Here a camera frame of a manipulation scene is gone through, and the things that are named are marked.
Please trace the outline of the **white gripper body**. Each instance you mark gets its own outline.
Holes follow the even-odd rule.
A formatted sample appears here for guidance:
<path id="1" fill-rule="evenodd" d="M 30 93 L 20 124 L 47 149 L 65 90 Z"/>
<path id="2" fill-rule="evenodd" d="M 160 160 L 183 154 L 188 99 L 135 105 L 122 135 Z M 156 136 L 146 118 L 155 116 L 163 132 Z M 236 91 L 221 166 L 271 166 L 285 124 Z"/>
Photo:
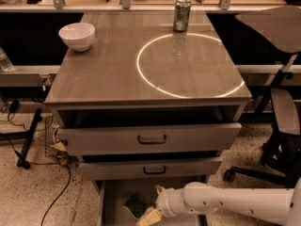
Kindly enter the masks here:
<path id="1" fill-rule="evenodd" d="M 166 218 L 183 215 L 187 212 L 187 205 L 183 199 L 183 189 L 166 188 L 156 200 L 156 208 Z"/>

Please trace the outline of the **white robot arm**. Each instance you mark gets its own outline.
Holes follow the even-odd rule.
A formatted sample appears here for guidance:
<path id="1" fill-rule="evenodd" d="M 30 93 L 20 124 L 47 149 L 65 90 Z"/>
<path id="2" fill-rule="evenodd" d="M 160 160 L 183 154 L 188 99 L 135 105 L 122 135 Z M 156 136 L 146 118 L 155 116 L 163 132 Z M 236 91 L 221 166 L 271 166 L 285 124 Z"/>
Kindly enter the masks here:
<path id="1" fill-rule="evenodd" d="M 294 188 L 217 188 L 192 182 L 183 188 L 157 187 L 156 207 L 136 226 L 151 226 L 162 217 L 207 215 L 221 208 L 282 226 L 301 226 L 301 185 Z"/>

